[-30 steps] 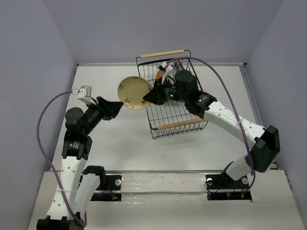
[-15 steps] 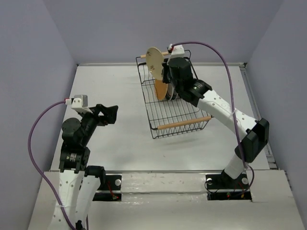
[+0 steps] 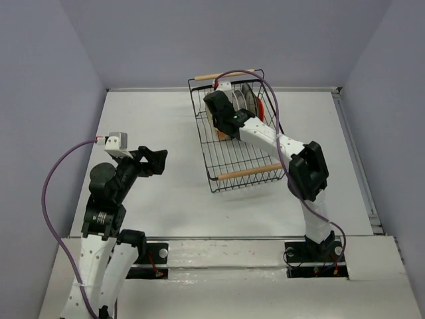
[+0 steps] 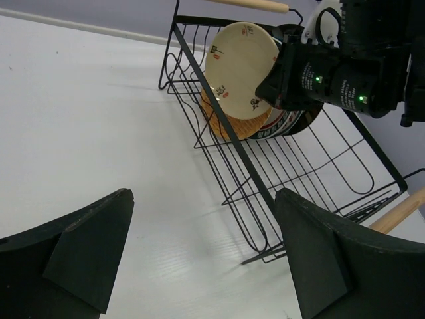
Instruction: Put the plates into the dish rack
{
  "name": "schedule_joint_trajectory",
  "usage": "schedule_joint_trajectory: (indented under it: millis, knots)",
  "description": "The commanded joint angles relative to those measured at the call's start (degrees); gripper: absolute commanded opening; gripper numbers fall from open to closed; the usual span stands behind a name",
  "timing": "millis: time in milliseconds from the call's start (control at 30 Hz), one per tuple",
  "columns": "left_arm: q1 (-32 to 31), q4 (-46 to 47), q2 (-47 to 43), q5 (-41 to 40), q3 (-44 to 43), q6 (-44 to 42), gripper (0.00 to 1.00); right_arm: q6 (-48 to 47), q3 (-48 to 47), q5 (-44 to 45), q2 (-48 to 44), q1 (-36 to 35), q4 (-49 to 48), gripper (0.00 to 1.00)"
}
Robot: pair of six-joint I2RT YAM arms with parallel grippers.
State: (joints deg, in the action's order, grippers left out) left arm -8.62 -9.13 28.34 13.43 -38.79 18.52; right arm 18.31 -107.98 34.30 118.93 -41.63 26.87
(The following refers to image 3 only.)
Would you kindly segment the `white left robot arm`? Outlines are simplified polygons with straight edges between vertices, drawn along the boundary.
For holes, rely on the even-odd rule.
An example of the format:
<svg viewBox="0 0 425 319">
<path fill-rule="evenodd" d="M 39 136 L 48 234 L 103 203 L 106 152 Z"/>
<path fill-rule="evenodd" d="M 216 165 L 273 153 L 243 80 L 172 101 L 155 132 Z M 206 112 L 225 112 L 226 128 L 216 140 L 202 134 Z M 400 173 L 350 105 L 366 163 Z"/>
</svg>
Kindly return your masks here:
<svg viewBox="0 0 425 319">
<path fill-rule="evenodd" d="M 99 163 L 90 171 L 80 255 L 72 263 L 74 281 L 61 318 L 111 318 L 131 267 L 143 259 L 155 262 L 145 233 L 122 229 L 123 202 L 137 178 L 163 173 L 168 152 L 145 146 L 130 152 L 112 147 L 105 151 L 116 164 Z"/>
</svg>

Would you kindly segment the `woven tan plate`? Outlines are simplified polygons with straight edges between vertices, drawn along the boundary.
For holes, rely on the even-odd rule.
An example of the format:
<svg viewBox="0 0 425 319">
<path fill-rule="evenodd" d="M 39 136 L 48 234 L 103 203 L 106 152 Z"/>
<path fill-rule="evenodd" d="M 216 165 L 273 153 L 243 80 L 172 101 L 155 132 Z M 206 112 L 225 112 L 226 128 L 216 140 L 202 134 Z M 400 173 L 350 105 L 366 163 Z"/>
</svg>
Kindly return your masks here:
<svg viewBox="0 0 425 319">
<path fill-rule="evenodd" d="M 220 131 L 220 130 L 218 130 L 217 128 L 215 129 L 215 131 L 216 131 L 216 136 L 217 136 L 217 138 L 218 138 L 220 141 L 222 141 L 222 140 L 226 140 L 226 139 L 228 138 L 228 135 L 227 135 L 227 134 L 225 134 L 225 133 L 221 132 L 221 131 Z"/>
</svg>

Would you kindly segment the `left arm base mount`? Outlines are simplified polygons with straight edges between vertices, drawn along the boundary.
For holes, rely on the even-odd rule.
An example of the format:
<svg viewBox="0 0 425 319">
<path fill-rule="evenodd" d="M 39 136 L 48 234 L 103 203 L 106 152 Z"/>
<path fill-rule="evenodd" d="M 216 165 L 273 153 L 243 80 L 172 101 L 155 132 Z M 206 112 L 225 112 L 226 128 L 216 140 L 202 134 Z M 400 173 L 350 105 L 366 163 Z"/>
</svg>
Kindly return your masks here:
<svg viewBox="0 0 425 319">
<path fill-rule="evenodd" d="M 169 244 L 148 243 L 146 253 L 139 257 L 131 266 L 126 278 L 140 280 L 167 279 L 169 269 L 167 266 Z"/>
</svg>

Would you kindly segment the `orange plate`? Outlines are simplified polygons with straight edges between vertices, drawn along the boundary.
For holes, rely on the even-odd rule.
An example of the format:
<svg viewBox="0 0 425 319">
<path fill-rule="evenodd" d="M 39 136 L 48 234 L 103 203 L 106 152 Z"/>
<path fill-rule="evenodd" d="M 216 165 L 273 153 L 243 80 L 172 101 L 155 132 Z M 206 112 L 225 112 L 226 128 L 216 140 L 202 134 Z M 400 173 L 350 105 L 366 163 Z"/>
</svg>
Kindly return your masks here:
<svg viewBox="0 0 425 319">
<path fill-rule="evenodd" d="M 257 117 L 263 122 L 265 120 L 264 105 L 259 97 L 256 97 Z"/>
</svg>

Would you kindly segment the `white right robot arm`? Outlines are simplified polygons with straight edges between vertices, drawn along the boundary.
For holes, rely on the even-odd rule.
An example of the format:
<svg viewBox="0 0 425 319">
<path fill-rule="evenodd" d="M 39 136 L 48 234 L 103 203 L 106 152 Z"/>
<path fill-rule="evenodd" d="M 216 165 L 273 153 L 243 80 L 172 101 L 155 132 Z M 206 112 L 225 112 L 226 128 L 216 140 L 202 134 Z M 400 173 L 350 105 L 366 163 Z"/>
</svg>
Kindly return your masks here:
<svg viewBox="0 0 425 319">
<path fill-rule="evenodd" d="M 288 189 L 302 206 L 307 256 L 315 261 L 325 258 L 335 241 L 332 227 L 336 224 L 327 216 L 325 188 L 329 171 L 321 146 L 279 134 L 249 110 L 235 110 L 223 91 L 207 94 L 203 101 L 219 132 L 252 144 L 280 161 Z"/>
</svg>

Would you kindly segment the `black wire dish rack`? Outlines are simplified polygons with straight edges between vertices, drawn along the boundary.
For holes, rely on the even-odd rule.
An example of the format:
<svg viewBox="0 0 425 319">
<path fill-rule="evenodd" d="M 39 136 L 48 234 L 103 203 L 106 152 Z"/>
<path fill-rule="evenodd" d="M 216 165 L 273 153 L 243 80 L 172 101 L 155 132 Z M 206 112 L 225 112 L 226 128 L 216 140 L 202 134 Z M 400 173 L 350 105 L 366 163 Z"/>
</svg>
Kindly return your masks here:
<svg viewBox="0 0 425 319">
<path fill-rule="evenodd" d="M 214 91 L 215 75 L 209 76 L 207 84 L 196 84 L 204 78 L 188 79 L 192 108 L 195 115 L 199 141 L 203 152 L 205 170 L 210 189 L 213 193 L 258 185 L 261 183 L 279 181 L 284 177 L 284 171 L 278 160 L 266 152 L 245 142 L 228 137 L 220 141 L 216 136 L 216 128 L 211 128 L 205 112 L 203 98 Z M 276 111 L 270 91 L 257 78 L 237 80 L 231 77 L 222 78 L 231 81 L 232 91 L 241 90 L 248 83 L 256 97 L 264 105 L 265 123 L 276 131 Z"/>
</svg>

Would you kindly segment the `black rimmed silver plate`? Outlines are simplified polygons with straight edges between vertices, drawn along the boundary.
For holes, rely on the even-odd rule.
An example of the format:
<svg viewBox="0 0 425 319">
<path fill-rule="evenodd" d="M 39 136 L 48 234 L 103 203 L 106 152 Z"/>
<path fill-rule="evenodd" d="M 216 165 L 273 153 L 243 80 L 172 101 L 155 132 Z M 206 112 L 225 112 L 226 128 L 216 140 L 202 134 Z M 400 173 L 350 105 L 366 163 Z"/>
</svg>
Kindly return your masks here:
<svg viewBox="0 0 425 319">
<path fill-rule="evenodd" d="M 256 96 L 253 93 L 251 86 L 248 83 L 244 83 L 241 86 L 241 92 L 244 95 L 246 101 L 246 109 L 253 113 L 255 116 L 258 116 L 258 105 L 256 101 Z"/>
</svg>

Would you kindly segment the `beige floral plate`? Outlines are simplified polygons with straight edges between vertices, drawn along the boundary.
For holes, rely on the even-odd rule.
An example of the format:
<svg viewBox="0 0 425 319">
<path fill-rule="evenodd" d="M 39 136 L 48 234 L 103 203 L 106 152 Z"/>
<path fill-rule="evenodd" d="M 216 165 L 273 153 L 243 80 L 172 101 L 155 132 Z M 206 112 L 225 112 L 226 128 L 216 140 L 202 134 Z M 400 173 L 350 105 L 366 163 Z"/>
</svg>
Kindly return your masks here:
<svg viewBox="0 0 425 319">
<path fill-rule="evenodd" d="M 210 124 L 210 127 L 211 128 L 214 128 L 213 115 L 212 115 L 211 111 L 209 110 L 209 107 L 208 107 L 207 104 L 205 104 L 205 112 L 207 114 L 207 120 L 208 120 L 208 122 Z"/>
</svg>

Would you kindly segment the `white plate teal red rim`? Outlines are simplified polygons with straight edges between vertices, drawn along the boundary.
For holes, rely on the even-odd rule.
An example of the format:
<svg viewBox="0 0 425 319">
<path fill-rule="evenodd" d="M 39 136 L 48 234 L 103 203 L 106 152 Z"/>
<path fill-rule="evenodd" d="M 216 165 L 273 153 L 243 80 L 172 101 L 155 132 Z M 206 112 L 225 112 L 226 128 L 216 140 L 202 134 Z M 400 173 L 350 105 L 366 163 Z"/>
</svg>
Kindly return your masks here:
<svg viewBox="0 0 425 319">
<path fill-rule="evenodd" d="M 243 108 L 244 98 L 241 96 L 241 92 L 239 90 L 232 91 L 232 103 L 236 111 Z"/>
</svg>

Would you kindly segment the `white plate teal lettered rim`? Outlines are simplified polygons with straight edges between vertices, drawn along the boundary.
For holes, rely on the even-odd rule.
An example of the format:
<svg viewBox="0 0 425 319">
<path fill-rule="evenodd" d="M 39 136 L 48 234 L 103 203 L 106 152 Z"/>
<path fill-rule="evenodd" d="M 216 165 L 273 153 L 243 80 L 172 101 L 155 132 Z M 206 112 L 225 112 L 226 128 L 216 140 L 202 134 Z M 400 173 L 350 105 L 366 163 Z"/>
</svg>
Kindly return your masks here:
<svg viewBox="0 0 425 319">
<path fill-rule="evenodd" d="M 248 91 L 247 90 L 240 90 L 240 102 L 239 102 L 239 104 L 240 104 L 240 109 L 245 109 L 245 110 L 249 110 L 249 105 L 248 105 L 248 103 L 247 103 L 247 99 L 246 99 L 246 97 L 247 97 L 247 93 L 248 93 Z"/>
</svg>

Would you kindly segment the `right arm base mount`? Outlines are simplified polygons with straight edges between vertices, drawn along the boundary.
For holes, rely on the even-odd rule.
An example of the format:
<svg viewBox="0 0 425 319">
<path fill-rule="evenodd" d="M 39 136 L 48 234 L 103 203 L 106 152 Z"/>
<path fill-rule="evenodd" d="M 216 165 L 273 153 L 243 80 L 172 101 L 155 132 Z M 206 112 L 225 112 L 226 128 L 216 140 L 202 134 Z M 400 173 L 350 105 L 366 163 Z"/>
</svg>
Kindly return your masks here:
<svg viewBox="0 0 425 319">
<path fill-rule="evenodd" d="M 320 257 L 310 256 L 303 241 L 290 241 L 285 243 L 282 257 L 288 278 L 349 278 L 341 253 L 340 241 L 334 242 L 330 251 Z"/>
</svg>

